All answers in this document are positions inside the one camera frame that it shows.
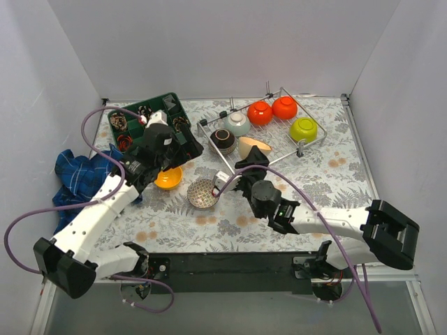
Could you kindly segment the beige ceramic bowl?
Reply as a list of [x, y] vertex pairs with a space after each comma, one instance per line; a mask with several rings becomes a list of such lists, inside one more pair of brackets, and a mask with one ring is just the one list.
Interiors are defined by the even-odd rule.
[[240, 155], [240, 158], [245, 159], [249, 155], [253, 147], [258, 147], [258, 149], [265, 156], [268, 156], [272, 151], [272, 147], [270, 145], [250, 137], [242, 136], [239, 138], [238, 143], [238, 153]]

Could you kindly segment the yellow bowl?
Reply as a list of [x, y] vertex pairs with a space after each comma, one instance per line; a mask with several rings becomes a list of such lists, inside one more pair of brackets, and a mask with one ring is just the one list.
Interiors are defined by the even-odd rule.
[[182, 178], [183, 171], [179, 166], [166, 171], [160, 171], [154, 183], [157, 187], [165, 191], [170, 191], [179, 186]]

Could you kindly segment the black patterned bowl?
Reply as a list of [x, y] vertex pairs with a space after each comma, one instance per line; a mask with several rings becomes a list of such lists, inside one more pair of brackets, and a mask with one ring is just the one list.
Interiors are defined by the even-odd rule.
[[211, 134], [208, 145], [212, 153], [216, 154], [218, 149], [223, 156], [227, 156], [235, 150], [237, 141], [231, 131], [220, 128]]

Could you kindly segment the brown patterned white bowl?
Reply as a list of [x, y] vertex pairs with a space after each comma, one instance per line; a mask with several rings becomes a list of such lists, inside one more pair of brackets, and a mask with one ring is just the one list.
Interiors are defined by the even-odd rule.
[[187, 189], [188, 201], [197, 209], [213, 207], [218, 202], [218, 198], [213, 196], [213, 189], [214, 184], [211, 179], [197, 179]]

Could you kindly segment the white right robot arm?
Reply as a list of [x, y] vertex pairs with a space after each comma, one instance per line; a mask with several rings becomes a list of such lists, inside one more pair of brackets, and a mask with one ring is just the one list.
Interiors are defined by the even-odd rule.
[[309, 203], [287, 200], [266, 180], [270, 164], [258, 147], [238, 161], [241, 173], [235, 190], [242, 191], [256, 218], [280, 234], [334, 234], [348, 238], [343, 248], [324, 242], [316, 258], [317, 272], [332, 277], [353, 264], [381, 262], [398, 270], [413, 269], [419, 225], [384, 200], [373, 200], [367, 207], [319, 211]]

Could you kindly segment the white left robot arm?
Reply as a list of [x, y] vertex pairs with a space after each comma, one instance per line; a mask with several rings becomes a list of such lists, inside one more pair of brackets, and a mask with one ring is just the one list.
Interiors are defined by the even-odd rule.
[[179, 133], [165, 124], [151, 124], [140, 144], [129, 149], [105, 178], [87, 206], [50, 240], [40, 238], [34, 255], [42, 275], [69, 297], [83, 296], [95, 280], [128, 274], [143, 278], [149, 269], [149, 253], [133, 242], [95, 253], [94, 244], [121, 212], [167, 171], [199, 157], [203, 146], [188, 124]]

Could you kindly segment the floral table mat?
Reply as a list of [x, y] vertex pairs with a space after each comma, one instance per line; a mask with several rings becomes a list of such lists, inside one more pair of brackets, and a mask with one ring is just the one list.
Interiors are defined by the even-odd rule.
[[[289, 200], [307, 196], [317, 208], [353, 209], [371, 204], [375, 192], [357, 150], [349, 115], [340, 98], [301, 98], [302, 113], [311, 114], [327, 130], [320, 144], [294, 156], [280, 147], [278, 135], [264, 141], [272, 147], [267, 178]], [[94, 249], [105, 251], [133, 241], [153, 253], [314, 251], [327, 236], [319, 233], [282, 235], [252, 214], [240, 193], [229, 191], [209, 209], [196, 209], [187, 198], [189, 185], [226, 170], [227, 163], [205, 149], [186, 163], [179, 186], [164, 191], [148, 186], [139, 204], [131, 204], [105, 229]]]

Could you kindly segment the dark gold rolled tie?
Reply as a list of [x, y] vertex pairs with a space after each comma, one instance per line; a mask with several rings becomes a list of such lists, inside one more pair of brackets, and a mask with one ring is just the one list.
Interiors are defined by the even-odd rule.
[[173, 119], [173, 126], [177, 133], [181, 133], [183, 126], [188, 126], [190, 128], [191, 124], [186, 117], [175, 117]]

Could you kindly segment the floral dark rolled tie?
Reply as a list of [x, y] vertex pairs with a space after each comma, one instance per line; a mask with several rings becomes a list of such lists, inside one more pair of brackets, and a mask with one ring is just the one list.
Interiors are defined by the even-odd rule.
[[149, 119], [151, 117], [151, 115], [153, 114], [153, 110], [148, 105], [140, 105], [137, 109], [137, 113], [140, 116], [144, 116], [147, 119]]

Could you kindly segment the red black rolled tie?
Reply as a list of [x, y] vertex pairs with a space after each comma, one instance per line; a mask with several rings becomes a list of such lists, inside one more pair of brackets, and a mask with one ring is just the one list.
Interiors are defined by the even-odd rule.
[[117, 148], [125, 152], [133, 144], [133, 138], [130, 135], [119, 135], [117, 138]]

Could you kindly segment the green compartment tray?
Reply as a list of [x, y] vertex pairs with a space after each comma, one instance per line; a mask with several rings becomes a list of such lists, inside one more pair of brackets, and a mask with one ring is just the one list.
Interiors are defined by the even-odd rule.
[[[124, 109], [143, 115], [147, 119], [155, 112], [162, 110], [167, 115], [168, 125], [175, 129], [177, 138], [183, 142], [184, 137], [180, 131], [180, 124], [191, 126], [180, 99], [174, 92], [127, 105]], [[145, 125], [141, 124], [137, 117], [118, 110], [112, 110], [108, 113], [108, 122], [116, 147], [122, 153], [132, 144], [138, 144], [143, 139]]]

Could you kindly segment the pale green bowl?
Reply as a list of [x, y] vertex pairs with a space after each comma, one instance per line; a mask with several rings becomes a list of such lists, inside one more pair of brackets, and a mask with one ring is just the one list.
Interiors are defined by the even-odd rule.
[[233, 112], [224, 119], [224, 128], [235, 137], [240, 137], [250, 131], [251, 123], [245, 114]]

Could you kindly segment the orange bowl left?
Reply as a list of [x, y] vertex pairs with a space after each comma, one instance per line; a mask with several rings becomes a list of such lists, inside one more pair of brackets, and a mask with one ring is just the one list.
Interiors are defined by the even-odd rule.
[[260, 100], [248, 107], [247, 117], [253, 125], [265, 126], [272, 121], [273, 111], [268, 103]]

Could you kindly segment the orange bowl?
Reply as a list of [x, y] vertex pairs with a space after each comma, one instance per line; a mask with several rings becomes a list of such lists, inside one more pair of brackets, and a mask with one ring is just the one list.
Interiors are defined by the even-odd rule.
[[298, 105], [290, 96], [282, 96], [274, 101], [272, 111], [276, 118], [289, 120], [298, 113]]
[[247, 117], [253, 125], [265, 126], [272, 121], [273, 111], [268, 103], [260, 100], [248, 107]]

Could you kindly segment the grey folded item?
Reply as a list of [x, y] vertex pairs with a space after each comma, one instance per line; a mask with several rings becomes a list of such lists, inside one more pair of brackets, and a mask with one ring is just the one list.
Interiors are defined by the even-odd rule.
[[179, 101], [172, 94], [163, 97], [163, 104], [169, 115], [178, 114], [181, 111]]

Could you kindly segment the brown rolled tie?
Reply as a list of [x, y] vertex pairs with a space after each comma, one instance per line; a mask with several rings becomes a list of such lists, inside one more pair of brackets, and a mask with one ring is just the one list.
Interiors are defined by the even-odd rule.
[[112, 130], [116, 133], [127, 130], [127, 120], [122, 112], [113, 112], [109, 118]]

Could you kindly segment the orange bowl right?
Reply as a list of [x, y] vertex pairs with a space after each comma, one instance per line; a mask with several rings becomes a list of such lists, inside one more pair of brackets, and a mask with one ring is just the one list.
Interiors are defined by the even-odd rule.
[[282, 96], [274, 101], [272, 111], [276, 118], [289, 120], [298, 113], [298, 105], [290, 96]]

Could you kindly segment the lime green bowl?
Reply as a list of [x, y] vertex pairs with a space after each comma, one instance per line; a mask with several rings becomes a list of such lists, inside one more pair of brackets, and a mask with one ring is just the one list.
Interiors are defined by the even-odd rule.
[[296, 142], [305, 140], [306, 143], [310, 143], [317, 138], [318, 126], [313, 119], [300, 117], [292, 123], [289, 133]]

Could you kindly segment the blue plaid cloth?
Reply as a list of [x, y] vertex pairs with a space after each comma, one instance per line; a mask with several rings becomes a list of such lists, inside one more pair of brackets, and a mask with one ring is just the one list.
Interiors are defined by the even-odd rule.
[[114, 164], [95, 155], [74, 156], [70, 149], [61, 152], [55, 163], [55, 173], [61, 187], [52, 198], [56, 207], [88, 202], [99, 191]]

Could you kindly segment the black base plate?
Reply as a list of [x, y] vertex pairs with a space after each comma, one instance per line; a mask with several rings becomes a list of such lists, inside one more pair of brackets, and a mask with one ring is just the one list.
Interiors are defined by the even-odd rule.
[[317, 251], [235, 253], [153, 253], [145, 276], [176, 293], [291, 292], [310, 295], [312, 281], [334, 286], [352, 277]]

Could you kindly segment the aluminium frame rail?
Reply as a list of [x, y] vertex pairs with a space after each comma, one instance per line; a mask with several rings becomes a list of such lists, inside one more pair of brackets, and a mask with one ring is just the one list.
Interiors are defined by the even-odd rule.
[[[358, 273], [358, 277], [361, 281], [365, 280], [365, 274], [364, 271], [362, 270], [362, 267], [357, 268], [357, 273]], [[400, 271], [400, 270], [395, 270], [395, 269], [389, 269], [389, 268], [385, 268], [385, 267], [380, 267], [380, 266], [366, 266], [366, 278], [368, 280], [369, 283], [373, 283], [373, 282], [398, 282], [398, 281], [420, 281], [420, 276], [416, 273], [414, 273], [414, 271]], [[342, 281], [343, 282], [349, 282], [351, 279], [347, 278], [347, 276], [345, 277], [345, 275], [343, 276]], [[108, 278], [104, 278], [104, 279], [100, 279], [97, 280], [97, 282], [95, 283], [112, 283], [112, 281], [116, 281], [116, 279], [108, 279]], [[43, 291], [44, 287], [46, 285], [51, 285], [47, 284], [47, 280], [43, 279], [41, 281], [41, 288], [40, 290]]]

